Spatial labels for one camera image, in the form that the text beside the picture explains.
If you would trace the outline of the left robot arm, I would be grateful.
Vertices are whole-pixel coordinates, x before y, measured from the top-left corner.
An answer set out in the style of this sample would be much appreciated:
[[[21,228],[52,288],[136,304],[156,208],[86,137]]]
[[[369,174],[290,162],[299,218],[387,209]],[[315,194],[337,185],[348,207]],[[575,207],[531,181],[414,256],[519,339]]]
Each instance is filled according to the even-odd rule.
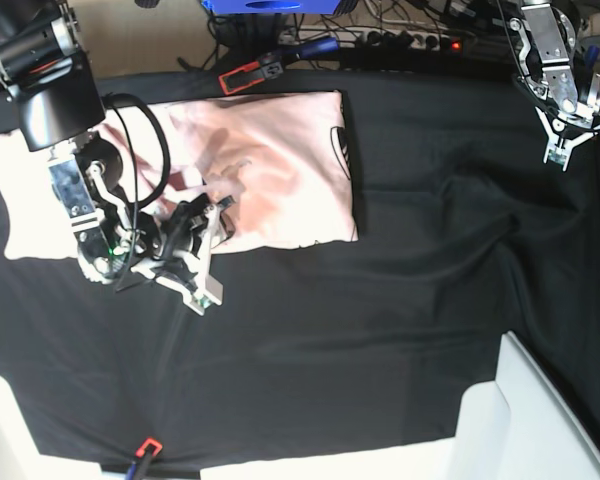
[[[543,162],[566,170],[574,150],[600,136],[600,49],[580,42],[571,1],[497,1],[517,74],[546,135]]]

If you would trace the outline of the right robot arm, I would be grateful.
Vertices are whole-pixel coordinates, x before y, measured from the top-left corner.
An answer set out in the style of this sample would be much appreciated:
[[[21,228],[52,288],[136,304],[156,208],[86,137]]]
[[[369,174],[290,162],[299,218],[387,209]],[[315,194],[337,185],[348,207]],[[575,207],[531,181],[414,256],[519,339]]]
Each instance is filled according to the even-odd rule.
[[[198,314],[223,300],[210,273],[215,246],[232,236],[225,218],[231,197],[212,199],[201,187],[159,220],[146,213],[166,188],[146,197],[121,187],[123,158],[97,126],[108,111],[134,107],[138,97],[101,95],[64,1],[0,1],[0,84],[14,104],[27,148],[45,154],[45,168],[77,243],[83,275],[121,285],[128,273],[179,293]]]

